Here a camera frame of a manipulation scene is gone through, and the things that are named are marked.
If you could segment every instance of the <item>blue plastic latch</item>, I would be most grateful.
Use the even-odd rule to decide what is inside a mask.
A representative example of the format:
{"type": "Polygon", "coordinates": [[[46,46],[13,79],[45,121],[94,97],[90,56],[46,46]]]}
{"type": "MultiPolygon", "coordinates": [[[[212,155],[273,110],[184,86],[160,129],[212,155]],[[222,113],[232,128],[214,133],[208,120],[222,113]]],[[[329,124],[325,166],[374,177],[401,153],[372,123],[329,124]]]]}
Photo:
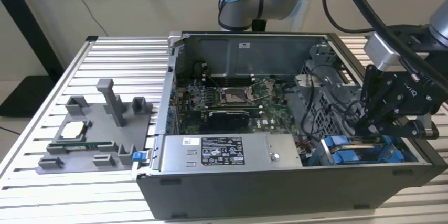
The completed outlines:
{"type": "Polygon", "coordinates": [[[333,145],[346,145],[349,144],[346,136],[326,136],[325,144],[328,147],[333,147],[333,145]]]}
{"type": "Polygon", "coordinates": [[[332,157],[336,164],[358,161],[358,156],[356,155],[353,150],[336,151],[332,154],[332,157]]]}
{"type": "Polygon", "coordinates": [[[132,154],[132,161],[142,162],[146,161],[146,152],[134,152],[132,154]]]}

